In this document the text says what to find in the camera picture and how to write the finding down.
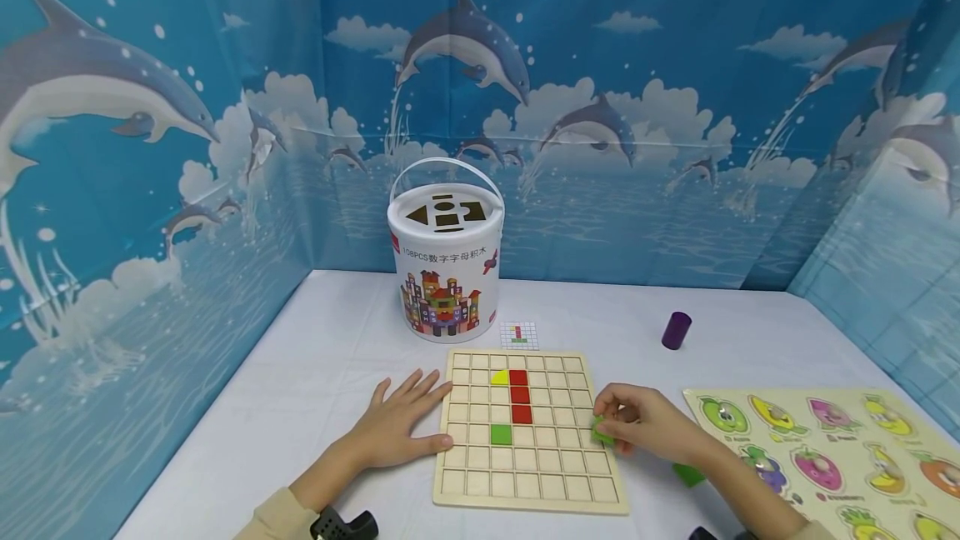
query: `green block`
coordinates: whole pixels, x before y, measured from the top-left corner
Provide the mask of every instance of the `green block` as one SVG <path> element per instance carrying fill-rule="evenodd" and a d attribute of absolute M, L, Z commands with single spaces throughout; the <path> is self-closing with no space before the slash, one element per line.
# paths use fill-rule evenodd
<path fill-rule="evenodd" d="M 607 446 L 613 446 L 613 438 L 609 437 L 606 433 L 598 432 L 598 423 L 603 420 L 603 415 L 597 415 L 593 419 L 593 427 L 590 432 L 592 432 L 593 439 L 600 442 L 601 444 L 606 444 Z"/>
<path fill-rule="evenodd" d="M 490 427 L 490 443 L 500 446 L 510 446 L 513 444 L 513 435 L 510 432 L 510 426 L 502 424 L 493 424 Z"/>
<path fill-rule="evenodd" d="M 699 484 L 703 479 L 707 479 L 703 474 L 689 465 L 681 465 L 680 463 L 673 464 L 673 471 L 677 474 L 678 478 L 681 478 L 681 481 L 684 485 L 687 485 L 687 488 L 693 488 L 693 486 Z"/>

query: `purple cylinder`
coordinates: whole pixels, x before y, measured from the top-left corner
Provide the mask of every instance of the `purple cylinder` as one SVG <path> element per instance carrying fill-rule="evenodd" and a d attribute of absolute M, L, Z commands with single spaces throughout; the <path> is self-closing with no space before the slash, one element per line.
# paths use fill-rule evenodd
<path fill-rule="evenodd" d="M 680 345 L 683 344 L 683 339 L 687 337 L 687 330 L 690 329 L 691 323 L 693 323 L 693 319 L 690 319 L 690 315 L 680 311 L 674 312 L 674 314 L 670 315 L 670 321 L 666 324 L 666 330 L 663 330 L 661 344 L 672 351 L 680 348 Z"/>

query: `fruit puzzle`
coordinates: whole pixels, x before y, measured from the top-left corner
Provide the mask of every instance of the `fruit puzzle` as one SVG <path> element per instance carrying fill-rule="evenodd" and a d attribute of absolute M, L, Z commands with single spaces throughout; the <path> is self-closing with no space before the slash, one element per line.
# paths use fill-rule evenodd
<path fill-rule="evenodd" d="M 960 452 L 878 389 L 690 389 L 697 422 L 835 538 L 960 538 Z"/>
<path fill-rule="evenodd" d="M 629 513 L 610 447 L 593 437 L 579 352 L 454 349 L 433 501 L 459 507 Z"/>

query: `blue backdrop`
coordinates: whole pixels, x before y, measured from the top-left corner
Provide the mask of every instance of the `blue backdrop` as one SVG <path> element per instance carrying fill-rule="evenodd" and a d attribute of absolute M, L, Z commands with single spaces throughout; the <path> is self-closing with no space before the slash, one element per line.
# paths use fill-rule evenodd
<path fill-rule="evenodd" d="M 2 5 L 3 538 L 115 532 L 310 268 L 393 270 L 431 155 L 504 192 L 503 275 L 804 268 L 958 430 L 953 0 Z"/>

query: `beige sleeve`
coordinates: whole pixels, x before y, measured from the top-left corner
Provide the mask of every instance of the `beige sleeve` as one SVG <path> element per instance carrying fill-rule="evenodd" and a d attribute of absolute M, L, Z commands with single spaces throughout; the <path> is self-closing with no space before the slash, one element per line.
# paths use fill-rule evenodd
<path fill-rule="evenodd" d="M 800 530 L 800 533 L 790 538 L 790 540 L 834 540 L 834 538 L 819 522 L 810 522 Z"/>
<path fill-rule="evenodd" d="M 280 488 L 253 510 L 253 519 L 233 540 L 313 540 L 317 514 L 301 507 L 289 488 Z"/>

